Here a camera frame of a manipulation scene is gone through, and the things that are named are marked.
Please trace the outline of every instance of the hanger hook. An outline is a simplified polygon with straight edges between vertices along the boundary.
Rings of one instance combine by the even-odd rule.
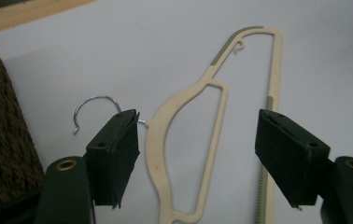
[[[86,103],[88,103],[89,101],[95,100],[95,99],[100,99],[100,98],[107,99],[107,100],[113,102],[113,104],[115,104],[116,108],[118,109],[118,112],[121,112],[121,109],[120,109],[118,102],[115,99],[113,99],[112,97],[105,96],[105,95],[94,95],[94,96],[90,97],[89,99],[81,102],[78,105],[78,107],[76,108],[75,113],[74,113],[74,122],[75,122],[75,126],[76,126],[75,130],[73,131],[74,135],[76,135],[78,133],[78,131],[80,130],[80,126],[78,125],[78,111],[80,110],[80,108],[82,106],[84,106]]]

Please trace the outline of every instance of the brown woven texture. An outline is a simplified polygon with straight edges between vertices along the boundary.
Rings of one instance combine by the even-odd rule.
[[[0,203],[10,202],[43,183],[42,166],[0,60]]]

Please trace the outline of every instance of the wooden shelf edge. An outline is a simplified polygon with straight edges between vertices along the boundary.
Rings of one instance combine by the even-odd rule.
[[[34,0],[0,8],[0,31],[96,0]]]

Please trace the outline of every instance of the white surface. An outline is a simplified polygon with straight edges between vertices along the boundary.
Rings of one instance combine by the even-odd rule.
[[[116,110],[107,101],[73,112],[94,94],[153,116],[172,94],[193,85],[236,30],[264,25],[285,37],[280,112],[332,147],[330,158],[353,156],[353,1],[98,1],[0,32],[4,60],[42,164],[83,155]],[[253,223],[259,160],[257,113],[264,107],[271,38],[247,38],[216,79],[229,101],[201,223]],[[171,126],[166,162],[175,207],[189,212],[219,93],[205,91]],[[141,155],[121,210],[96,207],[98,223],[157,223],[158,199]],[[291,209],[276,192],[275,223],[321,223],[319,208]]]

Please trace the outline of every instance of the clamp jaw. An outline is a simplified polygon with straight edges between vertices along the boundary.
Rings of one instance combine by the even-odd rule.
[[[325,224],[353,224],[353,158],[328,159],[328,147],[286,116],[261,109],[255,152],[292,207],[321,208]]]

